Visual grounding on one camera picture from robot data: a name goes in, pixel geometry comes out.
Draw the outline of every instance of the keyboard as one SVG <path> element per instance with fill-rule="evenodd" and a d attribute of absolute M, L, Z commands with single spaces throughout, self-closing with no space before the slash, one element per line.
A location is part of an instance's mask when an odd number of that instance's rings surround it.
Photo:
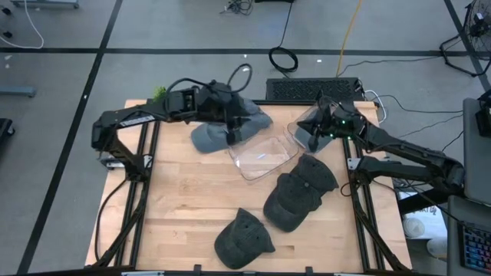
<path fill-rule="evenodd" d="M 491 229 L 459 225 L 460 264 L 491 274 Z"/>
<path fill-rule="evenodd" d="M 316 100 L 319 93 L 334 101 L 364 100 L 361 82 L 356 77 L 268 79 L 266 100 Z"/>

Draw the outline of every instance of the wooden tabletop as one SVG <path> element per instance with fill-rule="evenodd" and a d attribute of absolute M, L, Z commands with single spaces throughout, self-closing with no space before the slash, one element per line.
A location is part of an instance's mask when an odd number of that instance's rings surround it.
<path fill-rule="evenodd" d="M 126 107 L 144 103 L 145 100 L 128 100 Z M 356 106 L 372 123 L 377 123 L 372 102 L 359 102 Z M 308 109 L 301 106 L 261 108 L 273 119 L 277 129 L 285 129 L 288 123 L 295 121 Z M 276 248 L 276 252 L 260 255 L 242 271 L 303 272 L 306 266 L 312 266 L 315 272 L 362 271 L 352 202 L 350 198 L 341 195 L 340 189 L 326 193 L 322 197 L 322 206 L 309 213 L 306 220 L 291 233 L 280 231 L 262 214 L 264 202 L 276 186 L 279 174 L 291 171 L 302 154 L 301 150 L 285 165 L 251 183 L 240 175 L 227 150 L 210 154 L 196 151 L 190 134 L 198 125 L 160 125 L 137 269 L 190 271 L 198 264 L 202 265 L 204 271 L 228 271 L 216 256 L 213 243 L 216 236 L 235 218 L 240 207 L 265 224 Z M 147 149 L 152 129 L 150 126 L 147 134 Z M 139 135 L 140 126 L 119 131 L 120 140 L 134 152 Z M 380 152 L 371 155 L 384 157 L 384 153 Z M 339 186 L 348 182 L 341 140 L 332 141 L 315 157 L 334 173 Z M 122 169 L 108 173 L 103 200 L 123 178 Z M 388 178 L 380 177 L 377 181 L 392 187 Z M 117 192 L 104 210 L 99 254 L 109 247 L 120 231 L 128 186 Z M 373 184 L 371 194 L 379 233 L 400 261 L 410 268 L 394 192 Z M 372 240 L 366 231 L 365 236 L 371 267 L 376 268 Z M 132 242 L 130 234 L 124 263 L 128 263 Z M 86 263 L 94 262 L 93 236 Z"/>

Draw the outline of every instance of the gray floor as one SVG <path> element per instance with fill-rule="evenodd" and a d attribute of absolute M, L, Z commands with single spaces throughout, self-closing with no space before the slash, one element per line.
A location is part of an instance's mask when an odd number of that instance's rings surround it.
<path fill-rule="evenodd" d="M 468 1 L 453 0 L 463 20 Z M 97 48 L 115 0 L 80 0 L 79 10 L 41 7 L 31 17 L 50 48 Z M 123 0 L 109 48 L 270 48 L 281 40 L 288 5 L 262 3 L 249 17 L 219 15 L 226 0 Z M 4 0 L 0 4 L 10 6 Z M 287 48 L 339 49 L 356 1 L 309 0 L 294 5 L 285 37 Z M 14 32 L 14 43 L 38 43 L 21 8 L 14 17 L 0 14 L 0 26 Z M 456 34 L 443 1 L 364 2 L 348 41 L 356 50 L 436 50 Z M 461 44 L 453 49 L 462 51 Z M 81 98 L 94 54 L 0 53 L 0 84 L 32 85 L 35 98 L 0 96 L 0 117 L 15 121 L 17 133 L 0 159 L 0 274 L 13 274 L 51 181 L 75 109 Z M 338 56 L 302 55 L 292 77 L 332 77 Z M 345 56 L 344 64 L 362 60 L 420 57 Z M 452 61 L 472 69 L 468 57 Z M 58 193 L 41 236 L 30 271 L 81 268 L 94 228 L 106 172 L 90 148 L 91 124 L 105 110 L 120 108 L 130 98 L 147 98 L 155 86 L 181 77 L 226 81 L 238 65 L 254 68 L 244 97 L 263 99 L 265 82 L 282 77 L 261 54 L 105 54 L 77 132 Z M 238 79 L 244 80 L 246 73 Z M 447 67 L 442 58 L 410 63 L 363 64 L 344 77 L 359 77 L 365 89 L 394 95 L 408 108 L 460 110 L 466 97 L 484 92 L 478 78 Z M 451 117 L 402 111 L 384 98 L 388 118 L 383 127 L 395 136 Z M 460 118 L 407 139 L 442 149 L 462 130 Z M 463 161 L 462 140 L 446 153 Z M 445 274 L 441 261 L 410 243 L 414 267 Z"/>

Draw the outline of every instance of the baseball cap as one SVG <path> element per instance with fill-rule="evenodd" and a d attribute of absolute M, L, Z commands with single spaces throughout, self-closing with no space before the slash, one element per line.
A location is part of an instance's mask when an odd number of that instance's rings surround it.
<path fill-rule="evenodd" d="M 239 208 L 236 219 L 215 240 L 215 251 L 227 268 L 239 269 L 264 252 L 274 252 L 264 225 L 251 213 Z"/>
<path fill-rule="evenodd" d="M 244 108 L 250 116 L 249 119 L 237 130 L 236 137 L 240 141 L 247 140 L 262 129 L 269 127 L 271 118 L 250 99 L 244 99 Z M 201 153 L 213 153 L 229 147 L 226 140 L 227 127 L 224 123 L 202 123 L 191 132 L 193 145 Z"/>
<path fill-rule="evenodd" d="M 295 230 L 322 204 L 321 193 L 300 177 L 283 173 L 264 204 L 265 217 L 285 232 Z"/>
<path fill-rule="evenodd" d="M 297 166 L 290 173 L 316 188 L 321 196 L 338 187 L 332 171 L 323 162 L 308 154 L 300 156 Z"/>

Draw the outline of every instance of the transparent plastic bin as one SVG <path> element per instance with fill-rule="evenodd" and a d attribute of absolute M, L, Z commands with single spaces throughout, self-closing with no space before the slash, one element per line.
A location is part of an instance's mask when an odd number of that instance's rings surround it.
<path fill-rule="evenodd" d="M 255 180 L 288 162 L 298 145 L 283 126 L 272 123 L 246 141 L 229 147 L 229 154 L 246 180 Z"/>

